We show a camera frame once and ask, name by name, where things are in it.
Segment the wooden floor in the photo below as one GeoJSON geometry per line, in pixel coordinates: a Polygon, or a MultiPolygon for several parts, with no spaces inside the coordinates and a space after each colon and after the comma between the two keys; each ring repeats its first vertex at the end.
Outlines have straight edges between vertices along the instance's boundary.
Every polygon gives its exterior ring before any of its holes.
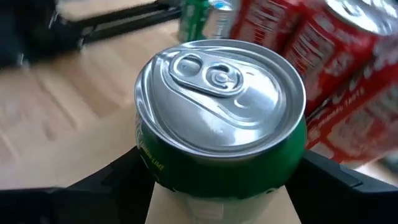
{"type": "MultiPolygon", "coordinates": [[[[78,19],[145,0],[61,3],[78,19]]],[[[175,21],[86,46],[25,69],[0,71],[0,165],[67,138],[131,106],[134,82],[158,51],[177,44],[175,21]]]]}

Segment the wooden table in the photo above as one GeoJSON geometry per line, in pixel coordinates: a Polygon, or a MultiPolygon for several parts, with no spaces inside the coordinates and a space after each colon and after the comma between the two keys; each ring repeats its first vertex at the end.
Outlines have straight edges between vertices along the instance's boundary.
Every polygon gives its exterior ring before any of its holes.
{"type": "MultiPolygon", "coordinates": [[[[145,1],[87,0],[60,10],[81,18],[145,1]]],[[[176,21],[166,22],[51,62],[2,70],[0,189],[66,187],[130,150],[136,143],[134,82],[155,53],[178,44],[176,30],[176,21]]],[[[300,223],[285,189],[263,216],[261,223],[300,223]]],[[[170,193],[156,185],[147,223],[159,220],[190,223],[170,193]]]]}

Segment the red can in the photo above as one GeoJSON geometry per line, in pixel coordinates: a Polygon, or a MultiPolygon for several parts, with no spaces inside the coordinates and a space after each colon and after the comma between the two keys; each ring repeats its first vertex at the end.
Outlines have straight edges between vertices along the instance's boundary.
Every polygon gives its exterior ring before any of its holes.
{"type": "Polygon", "coordinates": [[[284,57],[303,78],[306,115],[372,58],[380,39],[395,32],[396,25],[379,15],[355,0],[326,0],[323,10],[300,26],[284,57]]]}
{"type": "Polygon", "coordinates": [[[357,167],[398,149],[398,45],[308,122],[306,148],[357,167]]]}
{"type": "Polygon", "coordinates": [[[319,2],[323,0],[242,0],[230,37],[281,53],[303,15],[316,11],[319,2]]]}

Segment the green can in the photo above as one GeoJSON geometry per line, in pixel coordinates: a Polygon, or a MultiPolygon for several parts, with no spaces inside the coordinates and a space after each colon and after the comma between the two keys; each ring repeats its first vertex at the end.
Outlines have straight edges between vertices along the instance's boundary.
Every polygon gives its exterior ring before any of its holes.
{"type": "Polygon", "coordinates": [[[178,40],[189,42],[198,40],[208,16],[209,2],[204,0],[183,0],[181,5],[178,40]]]}
{"type": "Polygon", "coordinates": [[[135,86],[136,140],[164,187],[249,198],[283,186],[306,140],[305,90],[273,51],[199,40],[158,53],[135,86]]]}

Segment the can tab opening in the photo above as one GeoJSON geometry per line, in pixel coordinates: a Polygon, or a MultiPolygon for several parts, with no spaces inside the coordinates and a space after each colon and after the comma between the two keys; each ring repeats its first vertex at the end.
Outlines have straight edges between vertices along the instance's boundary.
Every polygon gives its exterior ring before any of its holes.
{"type": "Polygon", "coordinates": [[[242,90],[243,75],[228,60],[198,50],[181,51],[171,61],[169,73],[180,86],[229,97],[242,90]]]}

